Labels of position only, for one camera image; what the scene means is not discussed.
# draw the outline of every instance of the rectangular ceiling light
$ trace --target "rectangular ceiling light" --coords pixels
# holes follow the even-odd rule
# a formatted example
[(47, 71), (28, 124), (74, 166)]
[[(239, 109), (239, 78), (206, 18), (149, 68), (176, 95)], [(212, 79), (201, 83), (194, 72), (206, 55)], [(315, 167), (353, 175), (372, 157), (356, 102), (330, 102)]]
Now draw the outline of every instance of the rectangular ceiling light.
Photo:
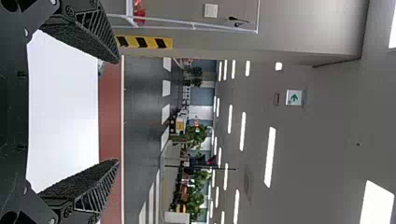
[(213, 201), (210, 201), (210, 212), (209, 212), (210, 218), (213, 218)]
[(233, 105), (230, 105), (228, 110), (228, 133), (231, 133), (231, 128), (233, 125)]
[(212, 171), (212, 188), (215, 187), (215, 184), (216, 184), (216, 171), (213, 170)]
[(215, 112), (216, 112), (216, 96), (215, 96), (215, 99), (213, 101), (213, 113), (215, 113)]
[(227, 66), (228, 66), (228, 61), (224, 61), (224, 81), (227, 80)]
[(216, 201), (215, 201), (216, 208), (219, 207), (219, 187), (216, 187)]
[(218, 138), (215, 137), (215, 145), (213, 146), (213, 154), (215, 154), (215, 156), (218, 154)]
[(225, 219), (225, 212), (224, 211), (222, 211), (221, 212), (221, 224), (224, 224), (224, 219)]
[(393, 193), (367, 181), (361, 209), (361, 224), (389, 224), (393, 201)]
[(231, 72), (231, 78), (235, 79), (235, 67), (236, 67), (236, 61), (233, 60), (233, 71)]
[(245, 66), (245, 76), (250, 76), (250, 61), (247, 61), (247, 65)]
[(239, 196), (239, 189), (237, 189), (235, 191), (235, 205), (233, 206), (233, 224), (238, 224)]
[(282, 69), (283, 69), (283, 63), (275, 63), (276, 71), (282, 71)]
[(213, 130), (212, 129), (212, 142), (211, 142), (211, 144), (212, 144), (212, 146), (213, 146), (213, 144), (215, 143), (215, 130)]
[(221, 147), (219, 147), (219, 155), (218, 155), (218, 166), (221, 166)]
[(389, 48), (390, 49), (396, 48), (396, 6), (393, 13), (392, 28), (390, 30)]
[(228, 163), (225, 163), (224, 184), (223, 184), (224, 190), (227, 190), (227, 185), (228, 185)]
[(243, 151), (245, 147), (245, 129), (247, 124), (247, 113), (242, 113), (242, 122), (241, 122), (241, 139), (239, 142), (239, 150)]
[(219, 81), (221, 81), (221, 74), (222, 74), (222, 62), (219, 62)]
[(271, 188), (275, 141), (276, 141), (276, 129), (271, 127), (268, 136), (267, 161), (265, 163), (265, 177), (264, 177), (264, 183), (267, 186), (267, 188)]
[(210, 188), (210, 186), (209, 186), (209, 188), (207, 188), (207, 198), (209, 200), (212, 199), (212, 188)]
[(220, 98), (218, 98), (218, 108), (216, 111), (216, 117), (219, 117), (219, 111), (220, 111)]

